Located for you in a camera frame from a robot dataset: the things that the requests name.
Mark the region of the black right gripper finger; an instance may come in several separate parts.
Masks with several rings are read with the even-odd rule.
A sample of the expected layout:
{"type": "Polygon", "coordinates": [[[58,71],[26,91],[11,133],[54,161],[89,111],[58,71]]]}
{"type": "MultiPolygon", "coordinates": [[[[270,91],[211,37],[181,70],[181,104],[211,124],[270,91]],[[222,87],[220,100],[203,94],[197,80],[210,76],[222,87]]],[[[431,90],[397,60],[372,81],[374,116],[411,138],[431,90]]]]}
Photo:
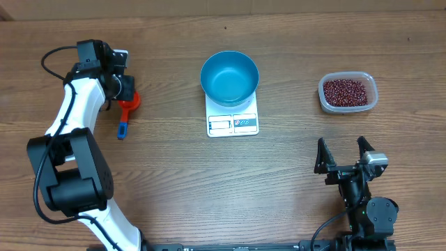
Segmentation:
{"type": "Polygon", "coordinates": [[[314,173],[315,174],[327,174],[329,172],[333,172],[337,163],[335,162],[332,154],[325,143],[323,138],[318,140],[318,148],[317,148],[317,156],[316,162],[314,165],[314,173]]]}
{"type": "Polygon", "coordinates": [[[371,144],[365,139],[364,136],[358,137],[357,144],[359,146],[359,151],[360,151],[360,160],[371,161],[372,154],[375,151],[375,149],[371,146],[371,144]]]}

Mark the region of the orange measuring scoop blue handle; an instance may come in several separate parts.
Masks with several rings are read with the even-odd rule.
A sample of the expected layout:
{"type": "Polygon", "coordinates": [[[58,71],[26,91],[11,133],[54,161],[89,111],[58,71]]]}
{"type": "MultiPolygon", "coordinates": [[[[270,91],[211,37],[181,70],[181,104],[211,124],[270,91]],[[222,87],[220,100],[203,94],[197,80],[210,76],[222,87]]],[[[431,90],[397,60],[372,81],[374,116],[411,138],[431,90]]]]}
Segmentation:
{"type": "Polygon", "coordinates": [[[128,133],[128,121],[131,112],[139,108],[141,104],[141,98],[137,91],[134,92],[133,100],[118,102],[120,108],[122,109],[121,119],[118,127],[117,138],[119,140],[125,139],[128,133]]]}

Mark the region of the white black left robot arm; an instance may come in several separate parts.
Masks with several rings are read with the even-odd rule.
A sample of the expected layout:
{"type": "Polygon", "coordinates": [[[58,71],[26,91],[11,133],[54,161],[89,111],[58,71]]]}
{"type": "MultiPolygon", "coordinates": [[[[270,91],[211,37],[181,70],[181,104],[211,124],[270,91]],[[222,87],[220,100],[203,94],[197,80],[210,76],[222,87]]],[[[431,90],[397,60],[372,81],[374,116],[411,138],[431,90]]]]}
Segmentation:
{"type": "Polygon", "coordinates": [[[129,115],[141,104],[134,77],[124,73],[129,53],[94,39],[79,41],[74,49],[79,61],[62,77],[59,113],[46,133],[26,146],[36,175],[36,213],[53,225],[83,223],[102,250],[150,250],[114,200],[112,172],[93,136],[99,112],[115,100],[122,109],[117,137],[124,139],[129,115]]]}

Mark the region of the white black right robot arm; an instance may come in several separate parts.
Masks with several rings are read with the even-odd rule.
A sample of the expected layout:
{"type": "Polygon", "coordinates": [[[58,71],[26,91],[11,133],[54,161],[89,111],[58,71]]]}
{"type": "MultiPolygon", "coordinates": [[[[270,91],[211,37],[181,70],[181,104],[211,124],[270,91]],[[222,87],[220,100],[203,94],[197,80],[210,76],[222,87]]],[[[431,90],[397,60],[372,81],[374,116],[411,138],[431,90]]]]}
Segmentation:
{"type": "Polygon", "coordinates": [[[386,197],[372,197],[368,182],[380,177],[388,166],[387,156],[376,151],[363,137],[357,139],[360,159],[353,165],[335,162],[323,138],[318,140],[314,166],[316,174],[325,174],[327,185],[337,185],[344,200],[345,211],[324,222],[309,242],[310,250],[395,250],[394,233],[399,212],[398,204],[386,197]],[[337,234],[332,241],[316,237],[329,224],[346,216],[349,231],[337,234]]]}

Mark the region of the white digital kitchen scale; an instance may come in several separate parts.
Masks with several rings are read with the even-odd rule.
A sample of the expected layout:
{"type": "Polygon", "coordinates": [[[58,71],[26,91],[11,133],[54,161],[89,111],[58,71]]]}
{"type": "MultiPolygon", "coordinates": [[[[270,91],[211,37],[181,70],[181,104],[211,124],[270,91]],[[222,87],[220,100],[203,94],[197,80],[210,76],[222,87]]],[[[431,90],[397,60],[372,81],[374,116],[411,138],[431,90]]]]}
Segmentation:
{"type": "Polygon", "coordinates": [[[206,96],[206,132],[211,138],[257,135],[259,115],[256,93],[234,107],[218,105],[206,96]]]}

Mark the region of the blue plastic bowl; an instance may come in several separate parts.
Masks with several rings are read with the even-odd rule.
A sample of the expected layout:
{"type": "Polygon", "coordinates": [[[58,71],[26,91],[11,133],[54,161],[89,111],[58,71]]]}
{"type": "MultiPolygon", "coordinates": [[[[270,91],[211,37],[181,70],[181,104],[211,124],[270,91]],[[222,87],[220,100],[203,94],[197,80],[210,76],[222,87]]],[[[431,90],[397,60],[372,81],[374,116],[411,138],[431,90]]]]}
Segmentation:
{"type": "Polygon", "coordinates": [[[260,73],[255,62],[242,52],[228,50],[208,58],[200,72],[203,92],[215,103],[235,107],[257,90],[260,73]]]}

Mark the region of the clear plastic bean container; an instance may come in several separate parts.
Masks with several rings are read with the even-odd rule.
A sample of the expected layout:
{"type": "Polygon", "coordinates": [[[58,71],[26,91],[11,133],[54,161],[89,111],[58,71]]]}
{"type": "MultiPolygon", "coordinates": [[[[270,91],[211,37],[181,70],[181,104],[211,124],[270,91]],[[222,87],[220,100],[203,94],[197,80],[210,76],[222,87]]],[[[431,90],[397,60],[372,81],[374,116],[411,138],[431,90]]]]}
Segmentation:
{"type": "Polygon", "coordinates": [[[329,73],[318,83],[321,108],[330,114],[365,112],[378,103],[374,78],[365,72],[329,73]]]}

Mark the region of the red adzuki beans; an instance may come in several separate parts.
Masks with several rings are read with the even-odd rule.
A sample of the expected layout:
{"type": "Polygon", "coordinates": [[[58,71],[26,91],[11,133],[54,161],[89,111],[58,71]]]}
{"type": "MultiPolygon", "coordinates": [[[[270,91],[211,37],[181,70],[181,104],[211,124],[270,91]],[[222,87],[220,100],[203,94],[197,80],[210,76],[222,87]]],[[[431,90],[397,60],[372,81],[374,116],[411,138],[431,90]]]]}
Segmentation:
{"type": "Polygon", "coordinates": [[[352,79],[335,79],[323,83],[323,93],[333,107],[357,107],[368,104],[365,85],[352,79]]]}

